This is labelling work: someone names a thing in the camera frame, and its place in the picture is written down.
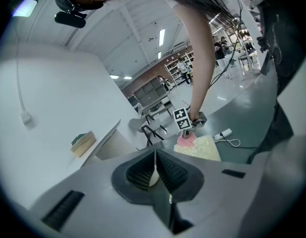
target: white power strip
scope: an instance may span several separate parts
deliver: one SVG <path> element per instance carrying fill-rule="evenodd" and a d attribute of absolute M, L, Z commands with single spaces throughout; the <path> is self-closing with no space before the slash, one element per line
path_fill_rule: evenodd
<path fill-rule="evenodd" d="M 227 137 L 227 136 L 229 136 L 229 135 L 231 135 L 231 134 L 232 134 L 232 130 L 231 130 L 231 129 L 226 129 L 225 131 L 222 132 L 222 135 L 223 135 L 224 137 Z M 217 134 L 217 135 L 213 138 L 213 140 L 214 140 L 214 141 L 221 140 L 221 139 L 223 139 L 223 136 L 220 136 L 220 133 L 219 133 L 219 134 Z"/>

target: woman's arm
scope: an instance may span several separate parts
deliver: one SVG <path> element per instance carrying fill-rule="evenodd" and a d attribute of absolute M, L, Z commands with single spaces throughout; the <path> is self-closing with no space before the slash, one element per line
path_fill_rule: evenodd
<path fill-rule="evenodd" d="M 174 10 L 186 26 L 194 49 L 194 85 L 189 113 L 194 121 L 198 119 L 215 66 L 212 33 L 207 19 L 194 9 L 177 4 Z"/>

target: chair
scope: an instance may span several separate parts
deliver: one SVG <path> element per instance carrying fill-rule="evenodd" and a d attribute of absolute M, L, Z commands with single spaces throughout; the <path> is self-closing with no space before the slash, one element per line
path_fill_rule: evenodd
<path fill-rule="evenodd" d="M 250 57 L 250 59 L 251 59 L 251 62 L 252 62 L 252 64 L 253 64 L 253 66 L 254 66 L 253 57 Z M 242 62 L 243 68 L 244 68 L 244 62 L 243 62 L 243 61 L 247 61 L 247 62 L 248 62 L 248 67 L 250 67 L 249 61 L 248 61 L 248 58 L 247 58 L 247 55 L 240 56 L 240 57 L 239 57 L 239 61 Z"/>
<path fill-rule="evenodd" d="M 145 136 L 147 137 L 148 141 L 147 141 L 147 146 L 153 145 L 151 140 L 150 140 L 150 136 L 148 135 L 147 131 L 145 129 L 148 129 L 154 137 L 158 137 L 161 140 L 164 140 L 160 135 L 158 135 L 156 133 L 156 131 L 159 128 L 162 128 L 163 130 L 167 131 L 162 125 L 159 119 L 154 119 L 153 117 L 151 117 L 150 115 L 147 115 L 145 117 L 142 118 L 133 118 L 129 121 L 129 126 L 134 129 L 137 132 L 140 133 L 144 133 Z"/>

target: white shelf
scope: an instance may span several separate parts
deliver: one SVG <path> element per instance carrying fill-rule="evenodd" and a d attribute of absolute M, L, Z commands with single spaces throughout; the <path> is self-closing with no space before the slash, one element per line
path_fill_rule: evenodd
<path fill-rule="evenodd" d="M 176 62 L 176 61 L 178 61 L 178 59 L 176 59 L 176 60 L 170 62 L 169 64 L 166 64 L 166 66 L 169 66 L 170 64 L 172 64 L 172 63 L 174 63 L 174 62 Z"/>

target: dark vent slot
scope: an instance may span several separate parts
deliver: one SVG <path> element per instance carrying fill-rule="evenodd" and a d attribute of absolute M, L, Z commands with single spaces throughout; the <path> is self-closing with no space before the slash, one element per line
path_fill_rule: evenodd
<path fill-rule="evenodd" d="M 43 219 L 49 227 L 59 231 L 65 224 L 68 217 L 75 210 L 76 206 L 84 197 L 84 194 L 77 191 L 70 191 Z"/>
<path fill-rule="evenodd" d="M 127 170 L 127 179 L 135 187 L 147 191 L 154 172 L 154 154 L 150 154 L 133 164 Z"/>
<path fill-rule="evenodd" d="M 187 181 L 187 170 L 161 154 L 156 155 L 156 166 L 158 174 L 169 193 L 172 193 Z"/>
<path fill-rule="evenodd" d="M 240 178 L 240 179 L 242 179 L 246 175 L 245 172 L 234 171 L 234 170 L 231 170 L 231 169 L 225 169 L 224 171 L 222 171 L 222 173 L 226 174 L 226 175 L 229 175 L 229 176 L 232 176 L 232 177 Z"/>

